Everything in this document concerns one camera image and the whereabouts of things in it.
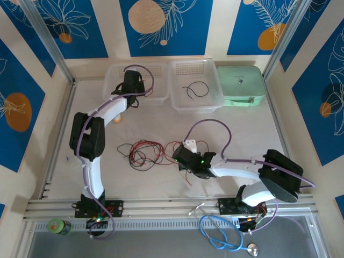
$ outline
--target white table surface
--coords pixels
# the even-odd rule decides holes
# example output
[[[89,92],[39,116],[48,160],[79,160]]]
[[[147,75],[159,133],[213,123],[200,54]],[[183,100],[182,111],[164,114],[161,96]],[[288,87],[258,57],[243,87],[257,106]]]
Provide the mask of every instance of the white table surface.
[[[49,199],[78,199],[83,189],[81,163],[69,148],[74,114],[87,113],[99,106],[102,100],[102,80],[79,81],[71,105],[66,129],[62,138],[50,186]],[[122,114],[118,124],[105,128],[106,147],[101,160],[102,180],[107,198],[162,198],[236,195],[239,186],[253,180],[239,177],[222,177],[202,180],[188,174],[190,186],[179,172],[178,166],[157,166],[146,172],[132,169],[126,158],[116,151],[124,143],[141,139],[157,141],[164,146],[181,141],[190,127],[205,118],[219,119],[229,126],[233,139],[225,155],[252,157],[263,155],[267,149],[282,153],[282,146],[266,98],[256,107],[222,107],[210,114],[179,115],[168,98],[163,106],[140,106]],[[214,122],[198,125],[191,138],[205,140],[211,152],[220,153],[227,143],[226,129]],[[200,144],[199,151],[206,151]]]

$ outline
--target clear plastic container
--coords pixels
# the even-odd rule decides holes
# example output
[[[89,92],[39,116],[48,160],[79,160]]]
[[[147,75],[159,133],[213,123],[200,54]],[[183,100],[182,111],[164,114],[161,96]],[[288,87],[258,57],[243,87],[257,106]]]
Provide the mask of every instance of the clear plastic container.
[[[213,60],[173,61],[169,72],[172,106],[179,114],[212,113],[224,105]]]
[[[138,97],[138,101],[142,106],[161,106],[169,96],[168,87],[168,64],[167,63],[115,63],[112,64],[105,75],[103,99],[107,100],[111,93],[116,89],[116,86],[123,82],[123,69],[129,65],[141,65],[150,70],[154,76],[153,93],[147,97]],[[145,89],[151,87],[152,78],[149,73],[140,67],[131,67],[131,70],[137,70],[142,75],[142,80],[145,81]]]

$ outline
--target mint green case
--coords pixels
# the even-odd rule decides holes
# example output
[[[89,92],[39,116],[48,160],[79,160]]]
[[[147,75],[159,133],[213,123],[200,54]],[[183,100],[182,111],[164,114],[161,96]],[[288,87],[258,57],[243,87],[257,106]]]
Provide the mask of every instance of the mint green case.
[[[263,76],[256,66],[219,66],[217,72],[225,106],[257,106],[266,94]]]

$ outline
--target orange circle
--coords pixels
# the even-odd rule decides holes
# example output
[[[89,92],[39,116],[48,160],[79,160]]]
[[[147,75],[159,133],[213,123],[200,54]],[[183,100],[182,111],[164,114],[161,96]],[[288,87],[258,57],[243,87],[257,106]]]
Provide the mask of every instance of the orange circle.
[[[320,106],[320,114],[323,117],[327,118],[331,115],[331,109],[332,107],[330,104],[328,104],[327,102],[322,103],[322,105]]]
[[[120,116],[117,120],[113,119],[112,120],[114,123],[119,123],[122,121],[122,116]]]
[[[259,36],[258,47],[261,50],[273,50],[277,44],[278,39],[282,35],[284,28],[284,23],[279,23],[276,24],[274,27],[267,28]]]
[[[69,44],[72,41],[71,36],[69,34],[64,33],[64,32],[59,35],[59,39],[65,44]]]
[[[25,132],[31,122],[32,109],[29,99],[22,93],[9,94],[5,100],[7,124],[17,132]]]
[[[167,45],[167,40],[166,39],[163,39],[160,41],[160,45],[161,46],[166,46]]]

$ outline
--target robotic arm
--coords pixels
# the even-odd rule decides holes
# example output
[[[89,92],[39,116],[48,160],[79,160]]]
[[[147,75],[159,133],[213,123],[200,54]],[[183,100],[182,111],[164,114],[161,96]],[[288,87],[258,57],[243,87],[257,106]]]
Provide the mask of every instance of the robotic arm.
[[[252,185],[240,187],[235,198],[234,208],[247,213],[262,202],[279,199],[284,202],[297,201],[301,180],[279,169],[264,165],[254,173],[247,168],[247,163],[227,162],[220,154],[196,153],[196,141],[186,140],[173,153],[173,159],[179,163],[180,170],[189,170],[202,179],[222,176],[240,176],[257,180]],[[270,149],[263,156],[269,164],[275,164],[302,176],[303,169],[276,150]]]
[[[96,109],[99,111],[95,116],[91,115],[94,113],[94,110],[88,113],[78,112],[75,114],[69,140],[69,146],[74,151],[74,155],[77,155],[82,128],[91,116],[86,132],[83,134],[79,151],[79,155],[85,160],[83,165],[85,166],[84,181],[88,189],[84,188],[81,194],[81,201],[76,204],[76,210],[83,211],[80,213],[81,216],[78,217],[92,217],[102,211],[94,198],[103,206],[106,205],[100,168],[101,154],[105,149],[105,127],[112,120],[120,120],[120,114],[129,107],[137,108],[139,104],[137,95],[144,95],[144,93],[145,87],[141,74],[135,70],[127,70],[125,71],[123,83],[116,87],[109,99],[113,100],[115,98],[115,100],[106,101],[100,105]]]

